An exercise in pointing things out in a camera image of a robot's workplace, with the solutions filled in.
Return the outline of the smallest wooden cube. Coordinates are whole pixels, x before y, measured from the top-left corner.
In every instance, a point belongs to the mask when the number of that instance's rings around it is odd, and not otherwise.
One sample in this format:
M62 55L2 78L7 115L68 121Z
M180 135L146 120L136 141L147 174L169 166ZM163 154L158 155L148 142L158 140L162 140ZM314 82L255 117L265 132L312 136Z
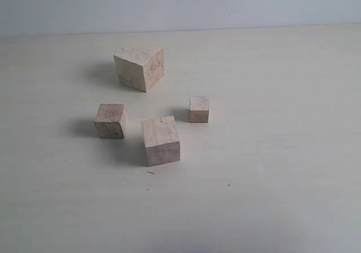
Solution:
M189 118L191 123L208 123L209 98L207 96L190 96Z

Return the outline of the second largest wooden cube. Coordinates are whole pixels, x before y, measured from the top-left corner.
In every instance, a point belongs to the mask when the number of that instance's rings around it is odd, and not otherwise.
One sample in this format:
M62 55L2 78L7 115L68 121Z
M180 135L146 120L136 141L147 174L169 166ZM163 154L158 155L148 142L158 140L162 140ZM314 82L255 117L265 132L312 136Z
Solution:
M174 116L141 122L147 166L158 166L181 160L181 142Z

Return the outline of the third largest wooden cube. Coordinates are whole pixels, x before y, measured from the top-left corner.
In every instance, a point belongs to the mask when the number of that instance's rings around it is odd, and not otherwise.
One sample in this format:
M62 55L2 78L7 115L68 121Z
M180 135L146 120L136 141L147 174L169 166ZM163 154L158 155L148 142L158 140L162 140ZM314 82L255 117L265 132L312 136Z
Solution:
M125 104L100 104L94 124L100 138L124 139L128 127Z

